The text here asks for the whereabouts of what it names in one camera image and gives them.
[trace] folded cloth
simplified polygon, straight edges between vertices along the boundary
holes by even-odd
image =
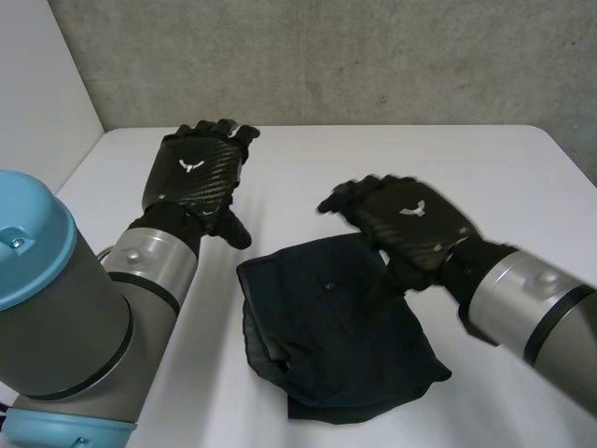
[[[289,418],[364,422],[451,376],[360,234],[288,247],[237,274],[249,365],[288,394]]]

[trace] white tabletop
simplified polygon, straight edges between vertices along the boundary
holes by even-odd
[[[60,191],[94,250],[141,214],[160,139],[170,128],[105,135]],[[239,252],[205,238],[199,274],[131,447],[592,447],[597,423],[502,348],[468,337],[453,300],[408,295],[452,378],[361,425],[286,419],[285,394],[246,364],[235,267],[352,231],[314,208],[338,183],[415,175],[458,204],[488,238],[521,245],[597,284],[597,189],[548,135],[527,126],[263,127],[234,211],[253,234]]]

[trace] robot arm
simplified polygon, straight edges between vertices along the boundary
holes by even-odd
[[[506,245],[457,244],[438,282],[478,331],[523,359],[597,416],[597,293],[568,273]]]
[[[483,240],[453,205],[412,178],[341,184],[318,210],[342,214],[385,251],[396,288],[445,287],[469,334],[502,344],[597,416],[592,287],[516,247]]]
[[[0,381],[17,446],[123,448],[195,275],[201,238],[251,237],[230,211],[258,130],[201,121],[162,141],[144,214],[102,266],[36,179],[0,172]]]

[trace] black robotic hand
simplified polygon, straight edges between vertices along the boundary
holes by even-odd
[[[259,131],[221,119],[183,125],[166,135],[147,180],[143,208],[176,204],[201,223],[201,234],[221,236],[231,246],[245,249],[251,235],[229,209],[232,192],[240,183],[248,147]]]
[[[451,203],[411,177],[368,175],[340,184],[317,210],[340,213],[386,252],[388,279],[401,289],[435,284],[451,247],[479,235]]]

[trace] white logo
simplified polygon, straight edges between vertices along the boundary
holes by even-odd
[[[202,166],[205,161],[200,161],[199,163],[197,163],[196,165],[187,165],[186,163],[183,162],[183,160],[181,159],[180,161],[178,161],[178,163],[180,163],[180,166],[182,166],[183,168],[185,168],[187,170],[187,173],[190,173],[191,171],[193,171],[195,168],[199,168],[200,166]]]
[[[408,208],[403,208],[400,210],[401,215],[416,215],[417,217],[422,217],[425,214],[425,201],[419,201],[417,204],[419,205],[418,208],[414,210],[409,210]]]

